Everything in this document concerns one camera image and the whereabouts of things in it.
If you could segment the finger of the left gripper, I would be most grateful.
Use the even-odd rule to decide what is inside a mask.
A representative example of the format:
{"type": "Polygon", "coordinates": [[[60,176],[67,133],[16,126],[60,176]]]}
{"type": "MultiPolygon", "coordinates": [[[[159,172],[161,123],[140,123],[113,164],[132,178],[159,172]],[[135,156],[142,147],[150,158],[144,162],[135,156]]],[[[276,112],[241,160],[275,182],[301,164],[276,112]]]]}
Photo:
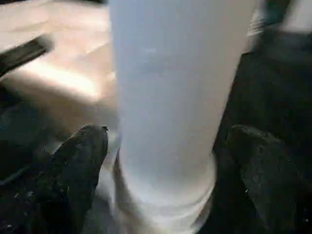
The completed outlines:
{"type": "Polygon", "coordinates": [[[13,71],[24,64],[49,53],[54,44],[47,39],[32,39],[24,44],[0,53],[0,75],[13,71]]]}

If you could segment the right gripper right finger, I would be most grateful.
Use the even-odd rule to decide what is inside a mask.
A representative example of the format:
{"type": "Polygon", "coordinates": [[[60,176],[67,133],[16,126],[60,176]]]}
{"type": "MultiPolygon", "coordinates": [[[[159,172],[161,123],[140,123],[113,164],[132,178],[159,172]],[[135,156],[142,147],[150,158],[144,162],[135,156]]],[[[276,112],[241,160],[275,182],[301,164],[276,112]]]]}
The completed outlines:
{"type": "Polygon", "coordinates": [[[238,124],[230,129],[227,145],[267,232],[299,233],[302,179],[286,144],[271,133],[238,124]]]}

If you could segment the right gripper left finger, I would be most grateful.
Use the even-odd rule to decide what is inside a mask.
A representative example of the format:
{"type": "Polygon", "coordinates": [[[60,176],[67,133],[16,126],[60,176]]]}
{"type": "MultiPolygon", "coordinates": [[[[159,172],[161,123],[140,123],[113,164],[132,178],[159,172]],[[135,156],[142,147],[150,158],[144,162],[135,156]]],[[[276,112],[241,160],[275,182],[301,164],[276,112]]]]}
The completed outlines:
{"type": "Polygon", "coordinates": [[[105,126],[86,125],[53,154],[37,183],[33,234],[81,232],[107,155],[107,132],[105,126]]]}

